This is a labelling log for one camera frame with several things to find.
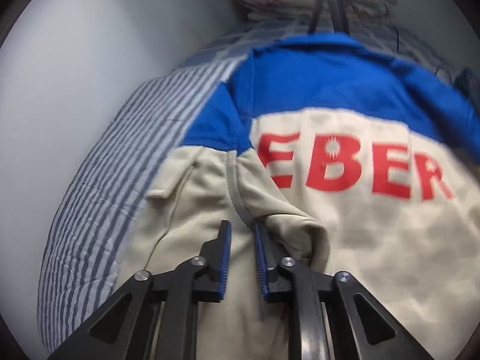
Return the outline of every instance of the beige fabric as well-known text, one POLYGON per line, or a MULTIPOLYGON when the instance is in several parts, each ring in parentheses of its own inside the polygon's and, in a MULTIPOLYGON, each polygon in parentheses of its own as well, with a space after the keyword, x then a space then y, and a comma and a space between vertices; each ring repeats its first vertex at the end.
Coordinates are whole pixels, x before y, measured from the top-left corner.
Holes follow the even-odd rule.
POLYGON ((197 255, 223 219, 232 223, 226 296, 200 306, 197 358, 286 359, 283 306, 260 299, 251 227, 264 220, 296 258, 306 261, 314 251, 319 271, 327 266, 329 247, 325 230, 288 203, 253 149, 241 158, 204 147, 172 151, 148 193, 117 287, 140 269, 162 273, 197 255))

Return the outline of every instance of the silver bolt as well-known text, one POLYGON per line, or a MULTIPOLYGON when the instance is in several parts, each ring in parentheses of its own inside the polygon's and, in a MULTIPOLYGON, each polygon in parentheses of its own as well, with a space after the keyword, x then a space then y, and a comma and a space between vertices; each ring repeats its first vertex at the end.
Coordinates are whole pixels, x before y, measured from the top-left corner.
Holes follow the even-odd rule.
POLYGON ((294 266, 297 262, 293 257, 284 257, 282 258, 282 265, 283 266, 294 266))
POLYGON ((194 266, 204 266, 204 265, 205 265, 205 259, 204 259, 202 256, 192 257, 192 259, 190 260, 190 262, 191 262, 194 266))
POLYGON ((136 281, 146 281, 150 277, 150 272, 148 271, 138 271, 135 273, 134 278, 136 281))
POLYGON ((352 279, 352 275, 348 272, 341 271, 338 272, 338 280, 348 283, 352 279))

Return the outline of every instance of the striped bed sheet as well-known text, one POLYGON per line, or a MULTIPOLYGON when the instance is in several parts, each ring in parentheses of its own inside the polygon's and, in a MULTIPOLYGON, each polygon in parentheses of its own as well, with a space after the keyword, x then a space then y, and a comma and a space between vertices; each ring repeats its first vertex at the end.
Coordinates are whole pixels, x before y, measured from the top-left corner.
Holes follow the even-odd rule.
MULTIPOLYGON (((54 351, 111 294, 145 194, 169 150, 182 139, 209 93, 252 47, 306 32, 299 20, 245 23, 187 59, 170 75, 143 83, 81 164, 53 219, 38 286, 38 328, 54 351)), ((320 21, 318 31, 331 31, 320 21)), ((352 37, 397 53, 385 26, 351 26, 352 37)), ((400 48, 423 66, 446 66, 402 31, 400 48)))

